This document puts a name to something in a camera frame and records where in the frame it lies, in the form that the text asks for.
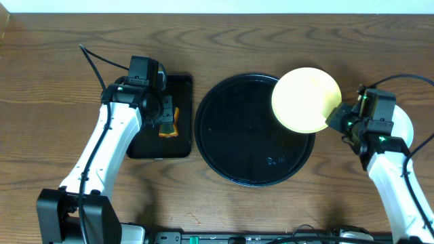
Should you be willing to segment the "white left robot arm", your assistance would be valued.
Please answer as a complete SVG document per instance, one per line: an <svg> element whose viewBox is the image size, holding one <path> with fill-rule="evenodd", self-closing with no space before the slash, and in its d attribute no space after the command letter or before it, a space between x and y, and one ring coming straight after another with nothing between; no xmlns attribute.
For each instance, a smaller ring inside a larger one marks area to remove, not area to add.
<svg viewBox="0 0 434 244"><path fill-rule="evenodd" d="M98 123L59 188L37 199L43 243L145 243L146 231L122 224L111 204L127 149L143 125L174 120L172 97L147 87L112 84L102 95Z"/></svg>

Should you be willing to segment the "yellow plate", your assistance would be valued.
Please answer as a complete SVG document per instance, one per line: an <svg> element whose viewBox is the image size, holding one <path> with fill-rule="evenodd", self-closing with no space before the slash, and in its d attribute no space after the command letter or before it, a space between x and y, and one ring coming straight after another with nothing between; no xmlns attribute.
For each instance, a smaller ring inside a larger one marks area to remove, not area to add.
<svg viewBox="0 0 434 244"><path fill-rule="evenodd" d="M337 82L318 68L291 70L276 83L271 106L284 127L302 134L327 127L326 119L342 102Z"/></svg>

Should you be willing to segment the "orange green scrub sponge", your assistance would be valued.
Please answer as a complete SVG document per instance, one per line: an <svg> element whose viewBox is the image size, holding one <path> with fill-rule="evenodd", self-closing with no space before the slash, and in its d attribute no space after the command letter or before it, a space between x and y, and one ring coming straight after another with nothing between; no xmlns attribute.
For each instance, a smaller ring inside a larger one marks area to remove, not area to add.
<svg viewBox="0 0 434 244"><path fill-rule="evenodd" d="M171 138L179 135L177 122L180 114L180 109L175 108L174 111L174 121L172 123L165 123L159 127L159 137L161 138Z"/></svg>

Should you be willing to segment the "mint green plate front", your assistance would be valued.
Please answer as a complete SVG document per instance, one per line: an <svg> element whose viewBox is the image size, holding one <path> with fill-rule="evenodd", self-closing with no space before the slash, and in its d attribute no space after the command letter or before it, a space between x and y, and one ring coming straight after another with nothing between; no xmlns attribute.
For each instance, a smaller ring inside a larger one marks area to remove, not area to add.
<svg viewBox="0 0 434 244"><path fill-rule="evenodd" d="M406 146L408 148L411 147L414 139L414 128L409 116L398 105L395 105L392 122L393 129L391 135L402 138Z"/></svg>

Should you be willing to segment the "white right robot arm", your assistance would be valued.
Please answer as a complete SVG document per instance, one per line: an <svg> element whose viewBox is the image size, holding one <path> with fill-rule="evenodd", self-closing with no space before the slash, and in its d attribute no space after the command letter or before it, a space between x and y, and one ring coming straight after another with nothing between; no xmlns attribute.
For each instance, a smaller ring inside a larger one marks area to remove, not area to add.
<svg viewBox="0 0 434 244"><path fill-rule="evenodd" d="M416 179L409 147L414 128L393 102L341 102L325 124L339 131L359 157L386 211L393 242L433 242L433 210Z"/></svg>

